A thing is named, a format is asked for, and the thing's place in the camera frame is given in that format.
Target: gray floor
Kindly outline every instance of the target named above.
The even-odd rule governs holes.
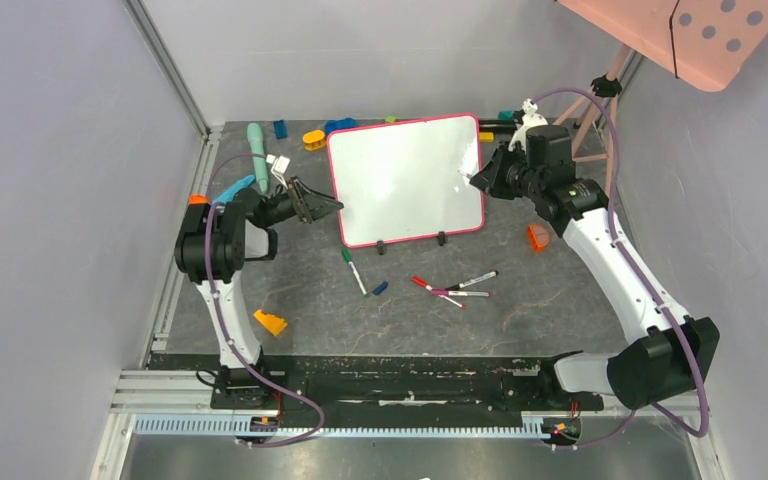
[[[123,480],[143,479],[698,479],[687,435],[666,419],[637,419],[599,448],[552,453],[529,440],[315,439],[249,450],[230,438],[136,435]],[[614,419],[585,418],[583,440]]]
[[[289,174],[311,188],[333,193],[325,149],[308,152],[301,136],[321,121],[287,122],[289,138],[276,140],[264,122],[266,150],[292,159]],[[249,152],[246,123],[225,126],[217,165]],[[483,145],[488,160],[494,145]],[[588,135],[579,154],[601,152]],[[220,192],[252,172],[250,159],[232,162],[211,186]],[[604,163],[579,165],[579,176],[604,179]],[[624,345],[622,330],[605,296],[581,260],[557,237],[534,254],[526,226],[541,222],[530,202],[488,198],[486,224],[475,233],[455,235],[444,247],[436,240],[353,252],[368,286],[389,282],[380,297],[363,298],[341,259],[337,217],[307,226],[290,220],[276,227],[279,253],[272,262],[252,262],[243,269],[250,313],[284,317],[289,326],[272,337],[255,326],[266,352],[273,354],[479,354],[552,355],[576,349],[613,352]],[[445,287],[498,269],[481,285],[492,299],[466,302],[468,308],[429,295],[410,282],[411,275]],[[170,353],[216,353],[218,345],[204,302],[184,284],[168,342]]]

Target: green marker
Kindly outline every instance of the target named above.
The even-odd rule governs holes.
[[[355,280],[358,281],[358,286],[360,287],[360,291],[363,292],[364,297],[369,296],[369,292],[366,291],[366,287],[363,286],[363,280],[360,279],[360,274],[357,273],[357,268],[355,267],[354,262],[352,262],[352,256],[349,254],[348,248],[343,248],[343,260],[346,261],[346,263],[349,264],[349,268],[352,269],[352,273],[355,274]]]

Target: gray table surface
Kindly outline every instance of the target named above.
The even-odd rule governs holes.
[[[333,194],[326,150],[308,152],[301,137],[322,121],[288,121],[289,138],[276,140],[272,122],[262,122],[266,150],[292,159],[288,174],[313,189]],[[224,159],[249,152],[247,123],[225,126],[217,154]],[[494,144],[482,145],[484,161]],[[588,134],[580,155],[598,153]],[[216,177],[211,192],[253,171],[250,159],[231,162]],[[604,179],[604,162],[579,165],[579,176]],[[254,320],[271,354],[307,355],[554,355],[584,349],[619,351],[622,330],[593,276],[563,241],[552,235],[540,254],[528,246],[529,223],[543,223],[527,200],[488,198],[486,223],[474,233],[453,235],[443,247],[436,239],[392,244],[379,256],[374,248],[353,250],[366,285],[389,288],[378,297],[361,296],[343,262],[337,216],[313,225],[288,220],[275,227],[279,252],[274,261],[243,268],[249,313],[257,309],[284,317],[288,327],[277,338]],[[410,281],[412,275],[446,287],[497,269],[480,284],[491,299],[468,299],[460,310]],[[167,345],[168,353],[218,353],[204,301],[184,283]]]

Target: yellow toy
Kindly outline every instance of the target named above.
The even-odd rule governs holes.
[[[322,130],[307,132],[302,137],[302,142],[304,142],[306,150],[311,152],[314,150],[319,150],[325,146],[325,132]]]

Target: black clamp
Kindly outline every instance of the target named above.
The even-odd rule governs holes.
[[[600,98],[614,98],[622,92],[622,85],[616,78],[608,80],[607,74],[596,77],[590,82],[593,94]]]

